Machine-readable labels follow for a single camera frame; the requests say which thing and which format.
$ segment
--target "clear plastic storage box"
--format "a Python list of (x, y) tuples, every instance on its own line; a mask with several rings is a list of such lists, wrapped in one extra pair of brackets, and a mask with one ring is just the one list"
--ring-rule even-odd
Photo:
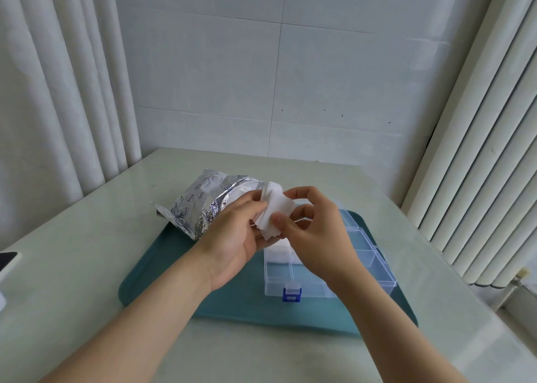
[[(362, 264), (390, 294), (397, 281), (376, 246), (352, 216), (339, 210), (354, 250)], [(264, 251), (265, 295), (282, 297), (284, 301), (299, 302), (301, 298), (335, 298), (326, 283), (304, 267), (300, 259), (286, 243), (277, 243)]]

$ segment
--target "green tray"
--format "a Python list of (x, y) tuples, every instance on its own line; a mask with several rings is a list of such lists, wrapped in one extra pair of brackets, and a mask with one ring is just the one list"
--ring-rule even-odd
[[(349, 213), (376, 244), (361, 216)], [(188, 236), (168, 223), (119, 286), (117, 294), (123, 305), (133, 302), (193, 244)], [(418, 325), (399, 285), (390, 296)], [(230, 282), (209, 294), (194, 316), (359, 336), (351, 315), (337, 298), (303, 298), (292, 303), (283, 302), (281, 297), (265, 296), (263, 252), (256, 253)]]

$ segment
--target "foil packaging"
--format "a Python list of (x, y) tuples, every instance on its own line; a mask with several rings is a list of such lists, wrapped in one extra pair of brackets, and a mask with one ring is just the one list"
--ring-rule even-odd
[(192, 240), (203, 236), (214, 217), (245, 192), (261, 189), (263, 182), (247, 175), (226, 175), (206, 169), (176, 199), (171, 209), (155, 205), (157, 212)]

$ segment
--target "smartphone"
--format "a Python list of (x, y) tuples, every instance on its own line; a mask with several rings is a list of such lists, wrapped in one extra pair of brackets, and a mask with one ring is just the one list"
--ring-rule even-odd
[(18, 251), (0, 252), (0, 282), (20, 260)]

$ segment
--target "black phone screen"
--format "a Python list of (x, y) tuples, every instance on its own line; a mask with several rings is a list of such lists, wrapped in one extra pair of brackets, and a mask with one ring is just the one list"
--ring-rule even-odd
[(17, 256), (16, 251), (8, 251), (5, 253), (0, 253), (0, 271), (2, 271), (6, 265), (10, 263)]

